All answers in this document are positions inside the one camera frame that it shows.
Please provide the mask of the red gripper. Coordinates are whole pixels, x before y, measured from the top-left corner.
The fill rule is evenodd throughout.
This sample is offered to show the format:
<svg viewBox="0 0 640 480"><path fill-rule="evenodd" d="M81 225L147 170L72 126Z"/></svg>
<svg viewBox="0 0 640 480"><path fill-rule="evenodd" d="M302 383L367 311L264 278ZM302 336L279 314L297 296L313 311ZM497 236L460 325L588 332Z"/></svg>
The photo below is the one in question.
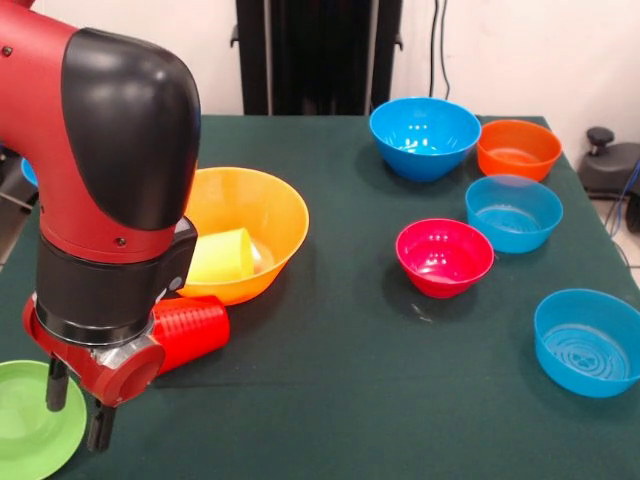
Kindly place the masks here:
<svg viewBox="0 0 640 480"><path fill-rule="evenodd" d="M117 406L140 395L156 377L165 359L164 348L143 334L114 348L85 348L66 343L48 332L36 314L36 297L27 300L22 313L27 334L48 354L46 406L51 412L64 409L71 373L94 398L87 448L105 452L109 446Z"/></svg>

